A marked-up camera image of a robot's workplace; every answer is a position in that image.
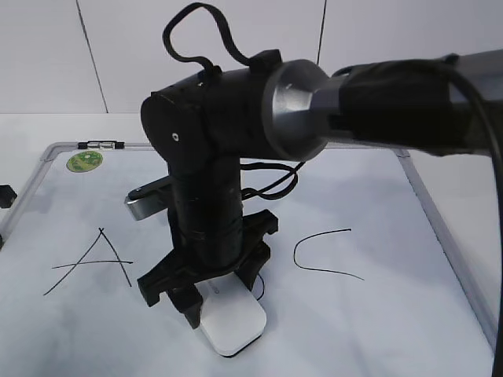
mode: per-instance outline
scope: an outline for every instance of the whiteboard frame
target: whiteboard frame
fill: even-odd
[[[349,149],[349,148],[368,148],[360,145],[343,145],[338,143],[329,143],[327,149]],[[148,143],[126,143],[124,149],[127,150],[154,150]],[[24,209],[30,202],[32,196],[36,193],[40,184],[42,183],[46,173],[49,171],[52,162],[62,152],[78,151],[78,142],[58,142],[51,144],[44,153],[41,155],[39,164],[35,168],[33,174],[28,179],[26,185],[21,190],[20,195],[14,202],[9,213],[4,217],[0,223],[0,234],[2,234],[4,242],[6,242],[16,227],[17,222],[20,220]],[[457,279],[463,289],[463,292],[472,307],[472,310],[480,323],[483,333],[486,336],[491,348],[495,349],[496,336],[497,336],[497,318],[492,315],[490,311],[489,302],[483,299],[480,287],[476,284],[474,276],[470,273],[467,261],[456,244],[451,232],[442,219],[433,199],[431,198],[426,186],[419,173],[417,172],[410,154],[405,149],[394,149],[393,152],[398,157],[402,165],[407,179],[413,188],[420,204],[423,208],[430,225],[437,236],[440,245],[447,257]]]

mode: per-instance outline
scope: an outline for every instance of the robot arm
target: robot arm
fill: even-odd
[[[222,72],[207,58],[174,51],[171,30],[200,7],[215,18],[227,51],[246,68]],[[202,303],[193,284],[234,271],[251,289],[269,258],[262,236],[277,231],[269,212],[243,217],[240,158],[304,162],[330,141],[437,156],[499,153],[503,50],[363,64],[328,77],[308,60],[283,62],[278,50],[244,57],[223,15],[200,3],[183,9],[163,40],[174,59],[200,63],[204,70],[152,93],[141,107],[145,133],[170,171],[161,190],[155,184],[165,194],[156,210],[168,207],[174,250],[138,284],[150,306],[166,291],[193,327]],[[461,84],[468,84],[458,85],[458,73],[468,79]],[[470,90],[475,100],[467,96]],[[496,125],[489,131],[487,115]],[[491,132],[496,136],[488,141]],[[495,162],[497,178],[500,168]],[[148,197],[131,192],[129,199]],[[496,359],[499,368],[502,359]]]

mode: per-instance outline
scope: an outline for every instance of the black tape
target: black tape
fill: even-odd
[[[434,70],[418,70],[417,63],[353,67],[340,88],[341,115],[331,119],[332,128],[350,131],[356,140],[393,141],[439,155],[459,148],[464,132],[450,102],[449,82]]]

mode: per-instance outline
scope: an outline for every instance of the green sticker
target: green sticker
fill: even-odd
[[[101,153],[85,151],[71,157],[66,163],[66,167],[74,173],[86,173],[99,167],[102,162],[103,156]]]

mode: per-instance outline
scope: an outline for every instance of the black strap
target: black strap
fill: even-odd
[[[261,188],[260,190],[256,190],[255,188],[243,188],[241,190],[242,200],[251,199],[255,196],[265,200],[278,200],[287,196],[299,183],[299,175],[297,171],[302,167],[303,163],[297,165],[296,167],[290,167],[288,165],[284,165],[283,163],[246,163],[241,164],[241,170],[250,171],[250,170],[284,170],[288,171],[288,174],[283,176],[282,178],[275,181],[273,184]],[[273,189],[278,186],[283,181],[286,181],[288,178],[293,176],[293,179],[288,183],[288,185],[278,192],[273,192],[271,194],[266,194],[266,191]]]
[[[164,47],[166,48],[167,53],[169,53],[171,55],[171,57],[173,57],[175,60],[181,61],[182,63],[195,62],[195,63],[201,64],[205,71],[212,71],[213,63],[208,58],[206,58],[206,57],[183,57],[182,55],[178,54],[174,50],[173,45],[171,44],[171,32],[173,31],[174,27],[176,25],[178,25],[190,13],[192,13],[194,10],[199,9],[199,8],[206,9],[215,19],[218,30],[220,31],[220,36],[222,37],[223,45],[225,46],[229,55],[234,60],[238,61],[239,63],[246,65],[246,66],[249,66],[250,59],[247,58],[245,55],[243,55],[240,52],[240,50],[237,49],[236,45],[234,44],[233,37],[230,34],[229,24],[227,23],[225,16],[222,14],[222,12],[220,12],[220,10],[218,10],[214,6],[209,5],[209,4],[204,4],[202,2],[194,2],[193,4],[186,6],[166,26],[166,28],[164,29],[164,33],[163,33],[163,43],[164,43]]]

